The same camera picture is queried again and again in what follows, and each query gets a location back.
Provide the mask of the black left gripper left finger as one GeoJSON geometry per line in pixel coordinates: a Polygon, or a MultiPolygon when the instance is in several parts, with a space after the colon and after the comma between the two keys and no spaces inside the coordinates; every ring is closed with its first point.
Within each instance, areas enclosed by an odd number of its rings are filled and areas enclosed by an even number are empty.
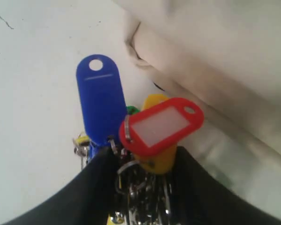
{"type": "Polygon", "coordinates": [[[113,207],[118,160],[103,148],[64,188],[8,225],[105,225],[113,207]]]}

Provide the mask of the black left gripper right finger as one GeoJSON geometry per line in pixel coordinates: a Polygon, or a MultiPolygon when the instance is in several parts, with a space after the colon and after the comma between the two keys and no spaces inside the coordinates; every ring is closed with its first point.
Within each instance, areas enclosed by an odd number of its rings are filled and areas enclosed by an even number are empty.
{"type": "Polygon", "coordinates": [[[214,179],[183,147],[172,168],[172,215],[180,225],[281,225],[214,179]]]}

